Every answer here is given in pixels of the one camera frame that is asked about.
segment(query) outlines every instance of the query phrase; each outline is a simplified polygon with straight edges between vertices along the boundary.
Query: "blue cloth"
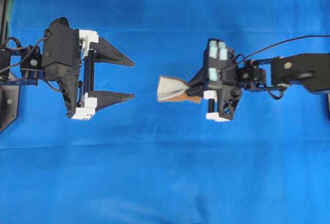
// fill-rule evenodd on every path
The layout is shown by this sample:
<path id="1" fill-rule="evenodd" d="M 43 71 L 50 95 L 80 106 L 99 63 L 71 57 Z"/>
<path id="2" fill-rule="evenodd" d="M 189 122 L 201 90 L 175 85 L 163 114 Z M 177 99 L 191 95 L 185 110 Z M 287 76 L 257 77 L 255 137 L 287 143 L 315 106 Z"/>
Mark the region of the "blue cloth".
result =
<path id="1" fill-rule="evenodd" d="M 98 64 L 95 89 L 137 97 L 81 122 L 43 82 L 23 87 L 0 135 L 0 223 L 329 223 L 325 96 L 245 92 L 220 124 L 205 101 L 156 101 L 159 76 L 189 80 L 209 38 L 248 54 L 329 34 L 329 12 L 330 0 L 15 0 L 10 34 L 23 45 L 61 16 L 97 30 L 136 67 Z M 306 39 L 255 59 L 329 46 Z"/>

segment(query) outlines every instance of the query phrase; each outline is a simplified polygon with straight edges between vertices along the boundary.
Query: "white plastic bracket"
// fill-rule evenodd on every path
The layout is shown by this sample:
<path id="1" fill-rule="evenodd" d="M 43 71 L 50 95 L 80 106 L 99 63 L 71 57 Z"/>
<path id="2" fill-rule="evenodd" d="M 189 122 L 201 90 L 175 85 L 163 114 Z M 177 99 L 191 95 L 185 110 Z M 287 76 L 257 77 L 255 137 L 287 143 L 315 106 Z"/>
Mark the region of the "white plastic bracket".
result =
<path id="1" fill-rule="evenodd" d="M 90 120 L 96 113 L 97 98 L 88 97 L 88 93 L 85 93 L 82 97 L 81 107 L 76 108 L 76 113 L 72 119 Z"/>
<path id="2" fill-rule="evenodd" d="M 82 41 L 82 57 L 88 56 L 89 43 L 98 43 L 98 34 L 92 30 L 81 30 L 79 29 L 79 39 Z"/>
<path id="3" fill-rule="evenodd" d="M 214 120 L 216 122 L 230 121 L 229 119 L 226 119 L 226 118 L 223 118 L 223 117 L 219 117 L 219 113 L 218 112 L 208 112 L 208 113 L 206 113 L 206 119 L 208 119 L 208 120 Z"/>
<path id="4" fill-rule="evenodd" d="M 217 92 L 215 90 L 206 90 L 203 92 L 204 99 L 214 99 L 215 102 L 218 101 Z"/>

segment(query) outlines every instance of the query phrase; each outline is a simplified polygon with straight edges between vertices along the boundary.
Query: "cable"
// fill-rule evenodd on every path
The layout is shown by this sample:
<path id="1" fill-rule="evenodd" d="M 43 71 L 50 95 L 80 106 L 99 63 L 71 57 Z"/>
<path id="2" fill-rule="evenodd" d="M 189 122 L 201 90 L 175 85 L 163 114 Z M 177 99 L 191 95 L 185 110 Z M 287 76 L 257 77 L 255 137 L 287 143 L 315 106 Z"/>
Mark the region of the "cable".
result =
<path id="1" fill-rule="evenodd" d="M 237 63 L 236 60 L 237 60 L 239 57 L 243 57 L 243 59 Z M 245 61 L 245 56 L 244 56 L 243 54 L 241 54 L 241 53 L 240 53 L 240 54 L 237 54 L 236 57 L 234 58 L 234 60 L 235 60 L 235 64 L 237 63 L 237 65 L 238 65 L 238 64 L 240 64 L 241 62 Z"/>
<path id="2" fill-rule="evenodd" d="M 262 51 L 268 50 L 270 48 L 273 48 L 275 46 L 278 46 L 278 45 L 281 45 L 281 44 L 284 44 L 284 43 L 287 43 L 287 42 L 291 42 L 291 41 L 295 41 L 295 40 L 300 40 L 300 39 L 305 39 L 305 38 L 330 38 L 330 35 L 305 35 L 305 36 L 300 36 L 300 37 L 296 37 L 296 38 L 292 38 L 292 39 L 280 41 L 278 43 L 272 44 L 270 46 L 267 46 L 267 47 L 265 47 L 263 49 L 260 49 L 258 51 L 255 51 L 254 53 L 251 53 L 251 54 L 247 55 L 245 58 L 243 58 L 242 60 L 240 60 L 237 63 L 233 64 L 232 66 L 220 70 L 220 72 L 230 70 L 231 68 L 233 68 L 233 67 L 239 65 L 241 62 L 245 61 L 247 58 L 250 58 L 250 57 L 252 57 L 252 56 L 254 56 L 254 55 L 256 55 L 256 54 L 258 54 L 258 53 L 260 53 Z"/>
<path id="3" fill-rule="evenodd" d="M 6 39 L 2 42 L 1 47 L 6 47 L 7 43 L 8 43 L 10 40 L 12 40 L 13 42 L 15 42 L 15 44 L 16 44 L 17 47 L 22 47 L 21 42 L 20 42 L 17 38 L 15 38 L 15 37 L 8 37 L 8 38 L 6 38 Z"/>
<path id="4" fill-rule="evenodd" d="M 279 100 L 279 99 L 282 99 L 282 97 L 284 96 L 284 92 L 285 90 L 284 89 L 280 89 L 279 92 L 279 96 L 276 96 L 272 93 L 272 91 L 269 89 L 269 87 L 266 85 L 266 82 L 265 81 L 262 81 L 262 84 L 263 86 L 265 87 L 265 89 L 267 90 L 267 92 L 269 93 L 269 95 L 273 98 L 273 99 L 276 99 L 276 100 Z"/>
<path id="5" fill-rule="evenodd" d="M 44 83 L 46 83 L 48 85 L 48 87 L 51 88 L 51 90 L 57 92 L 57 93 L 61 93 L 62 92 L 62 89 L 57 89 L 55 87 L 53 87 L 47 80 L 45 79 L 41 79 Z"/>
<path id="6" fill-rule="evenodd" d="M 13 68 L 13 67 L 15 67 L 15 66 L 18 66 L 18 65 L 20 65 L 21 63 L 23 63 L 31 54 L 32 54 L 32 52 L 37 48 L 37 46 L 40 44 L 40 42 L 41 41 L 44 41 L 44 40 L 46 40 L 46 39 L 48 39 L 49 37 L 42 37 L 41 39 L 39 39 L 36 43 L 35 43 L 35 45 L 32 47 L 32 49 L 24 56 L 24 58 L 20 61 L 20 62 L 18 62 L 18 63 L 14 63 L 14 64 L 12 64 L 12 65 L 10 65 L 10 66 L 8 66 L 8 67 L 5 67 L 5 68 L 3 68 L 2 70 L 0 70 L 0 73 L 1 72 L 3 72 L 3 71 L 6 71 L 6 70 L 8 70 L 8 69 L 10 69 L 10 68 Z"/>

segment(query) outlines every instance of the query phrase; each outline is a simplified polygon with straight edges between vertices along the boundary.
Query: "black metal frame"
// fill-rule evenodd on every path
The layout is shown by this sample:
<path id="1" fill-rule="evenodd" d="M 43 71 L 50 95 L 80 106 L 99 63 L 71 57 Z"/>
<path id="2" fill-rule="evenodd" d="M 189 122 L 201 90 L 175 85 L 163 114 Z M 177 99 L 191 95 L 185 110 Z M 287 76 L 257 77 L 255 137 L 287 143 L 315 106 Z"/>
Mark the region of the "black metal frame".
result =
<path id="1" fill-rule="evenodd" d="M 7 12 L 10 0 L 0 0 L 0 43 L 7 37 L 8 21 Z M 9 71 L 5 72 L 8 74 L 8 81 L 15 81 L 15 77 Z M 18 115 L 19 106 L 19 85 L 0 86 L 0 133 L 6 129 Z"/>

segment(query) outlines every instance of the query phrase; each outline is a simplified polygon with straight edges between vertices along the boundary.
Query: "brown fabric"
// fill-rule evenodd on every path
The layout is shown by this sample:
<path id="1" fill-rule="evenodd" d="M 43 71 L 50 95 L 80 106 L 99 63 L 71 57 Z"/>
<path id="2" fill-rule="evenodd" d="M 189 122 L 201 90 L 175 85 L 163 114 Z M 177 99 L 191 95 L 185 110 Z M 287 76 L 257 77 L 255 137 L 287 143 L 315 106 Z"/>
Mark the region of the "brown fabric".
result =
<path id="1" fill-rule="evenodd" d="M 181 102 L 181 101 L 185 101 L 185 100 L 200 104 L 202 98 L 199 96 L 188 96 L 187 93 L 184 93 L 184 94 L 181 94 L 181 95 L 178 95 L 173 98 L 163 100 L 160 102 Z"/>

